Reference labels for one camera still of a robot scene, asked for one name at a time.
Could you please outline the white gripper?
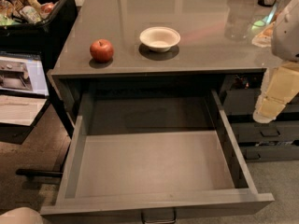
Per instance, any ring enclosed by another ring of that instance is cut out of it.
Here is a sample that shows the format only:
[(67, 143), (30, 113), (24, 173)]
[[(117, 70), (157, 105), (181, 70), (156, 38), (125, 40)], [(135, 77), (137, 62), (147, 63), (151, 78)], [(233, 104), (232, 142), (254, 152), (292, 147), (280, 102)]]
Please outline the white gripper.
[(253, 119), (259, 123), (269, 123), (299, 93), (299, 63), (283, 63), (277, 68), (268, 68), (263, 75)]

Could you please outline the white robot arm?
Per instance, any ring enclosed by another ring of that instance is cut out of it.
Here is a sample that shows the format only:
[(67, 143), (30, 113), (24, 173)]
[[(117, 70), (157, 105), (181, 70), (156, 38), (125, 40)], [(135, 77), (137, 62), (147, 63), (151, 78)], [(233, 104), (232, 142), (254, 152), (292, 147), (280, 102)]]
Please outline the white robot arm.
[(253, 119), (259, 123), (275, 120), (299, 93), (299, 0), (291, 0), (279, 13), (271, 40), (272, 53), (282, 60), (263, 75)]

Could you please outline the white robot base corner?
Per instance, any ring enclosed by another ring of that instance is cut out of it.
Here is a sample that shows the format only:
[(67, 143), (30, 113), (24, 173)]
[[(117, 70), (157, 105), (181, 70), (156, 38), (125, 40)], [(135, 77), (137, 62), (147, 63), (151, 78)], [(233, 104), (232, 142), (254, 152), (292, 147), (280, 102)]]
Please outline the white robot base corner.
[(37, 211), (21, 207), (1, 215), (0, 224), (43, 224), (43, 218)]

